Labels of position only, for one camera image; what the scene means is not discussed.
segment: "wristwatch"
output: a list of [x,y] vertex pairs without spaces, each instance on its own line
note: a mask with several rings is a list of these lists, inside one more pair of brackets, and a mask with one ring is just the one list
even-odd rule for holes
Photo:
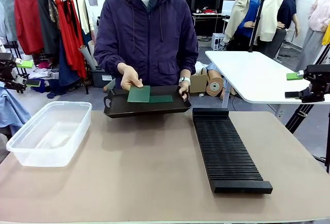
[[191,85],[190,78],[182,77],[182,78],[179,80],[179,85],[181,84],[182,81],[188,81],[188,82],[189,82],[189,86]]

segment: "beige tabletop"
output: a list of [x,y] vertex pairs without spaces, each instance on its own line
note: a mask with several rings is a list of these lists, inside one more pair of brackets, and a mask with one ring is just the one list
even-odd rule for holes
[[230,118],[271,195],[214,195],[191,112],[110,119],[92,112],[64,168],[0,165],[0,220],[229,223],[330,217],[330,177],[270,113]]

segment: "floor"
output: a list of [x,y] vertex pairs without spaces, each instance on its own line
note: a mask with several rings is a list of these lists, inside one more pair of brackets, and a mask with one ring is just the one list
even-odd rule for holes
[[[210,60],[205,55],[205,51],[211,50],[211,47],[200,47],[200,55],[198,61],[209,64]],[[286,67],[294,69],[298,62],[300,52],[293,49],[282,48],[279,54],[279,61]],[[46,94],[40,94],[28,89],[24,94],[17,94],[17,99],[26,107],[26,109],[33,115],[45,104],[51,101],[83,101],[90,102],[93,105],[93,110],[103,111],[104,103],[103,98],[106,95],[103,93],[102,88],[89,88],[89,95],[86,95],[84,88],[79,88],[66,95],[55,97],[52,100],[47,99]],[[220,98],[214,98],[209,96],[198,97],[192,96],[191,103],[193,107],[219,107],[222,101]],[[289,105],[285,109],[283,117],[283,124],[290,119],[293,112],[298,107],[295,105]],[[231,98],[229,100],[228,109],[231,111],[273,111],[266,104],[250,104],[240,98]],[[306,147],[306,149],[314,155],[324,156],[326,141],[327,141],[327,129],[328,129],[328,113],[329,107],[326,105],[317,105],[310,112],[308,118],[300,125],[295,132],[296,138]],[[329,220],[316,221],[317,224],[330,223]]]

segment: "drawstring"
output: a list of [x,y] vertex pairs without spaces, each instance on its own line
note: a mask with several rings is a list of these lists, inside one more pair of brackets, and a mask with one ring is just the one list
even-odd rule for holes
[[135,16],[134,16],[134,7],[132,7],[132,12],[133,12],[133,54],[135,53]]
[[159,26],[160,26],[160,40],[161,42],[164,42],[163,40],[163,30],[161,28],[161,8],[159,6]]

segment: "slotted rack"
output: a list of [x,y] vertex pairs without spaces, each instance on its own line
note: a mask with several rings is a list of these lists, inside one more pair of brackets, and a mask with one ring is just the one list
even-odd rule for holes
[[214,193],[270,194],[227,109],[194,108],[193,122]]

